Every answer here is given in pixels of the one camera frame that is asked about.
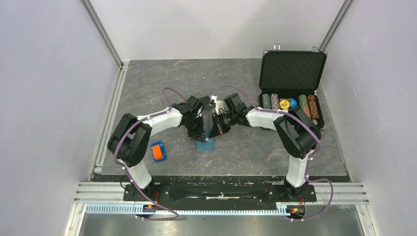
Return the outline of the blue card holder wallet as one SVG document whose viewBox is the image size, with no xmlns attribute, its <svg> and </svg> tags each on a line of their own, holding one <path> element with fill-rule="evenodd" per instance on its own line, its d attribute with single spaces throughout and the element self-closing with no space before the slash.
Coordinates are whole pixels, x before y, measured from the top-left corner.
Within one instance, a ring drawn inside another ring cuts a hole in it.
<svg viewBox="0 0 417 236">
<path fill-rule="evenodd" d="M 210 130 L 205 130 L 206 141 L 196 141 L 196 151 L 214 151 L 215 138 L 210 138 Z"/>
</svg>

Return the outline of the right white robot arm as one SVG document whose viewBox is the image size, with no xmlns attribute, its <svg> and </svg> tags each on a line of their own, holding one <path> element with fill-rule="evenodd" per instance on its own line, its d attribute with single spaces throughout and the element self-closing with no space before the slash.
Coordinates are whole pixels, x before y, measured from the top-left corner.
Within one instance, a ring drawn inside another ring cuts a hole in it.
<svg viewBox="0 0 417 236">
<path fill-rule="evenodd" d="M 237 93 L 223 101 L 217 96 L 210 97 L 214 107 L 210 138 L 228 133 L 233 125 L 261 127 L 275 130 L 290 155 L 289 169 L 285 177 L 284 195 L 291 201 L 298 200 L 307 182 L 307 164 L 314 151 L 321 147 L 319 129 L 301 107 L 289 110 L 269 110 L 246 106 Z"/>
</svg>

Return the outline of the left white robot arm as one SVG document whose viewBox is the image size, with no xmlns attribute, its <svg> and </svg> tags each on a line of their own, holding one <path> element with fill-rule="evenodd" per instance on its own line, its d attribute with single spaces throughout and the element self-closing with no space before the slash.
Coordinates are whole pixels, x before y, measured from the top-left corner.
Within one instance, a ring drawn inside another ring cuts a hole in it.
<svg viewBox="0 0 417 236">
<path fill-rule="evenodd" d="M 107 149 L 113 154 L 115 163 L 124 167 L 136 187 L 135 193 L 142 200 L 154 196 L 154 186 L 150 184 L 152 177 L 143 161 L 151 136 L 184 126 L 190 139 L 206 142 L 202 111 L 209 103 L 209 96 L 190 96 L 185 102 L 172 104 L 157 113 L 138 117 L 127 113 L 122 116 L 108 140 Z"/>
</svg>

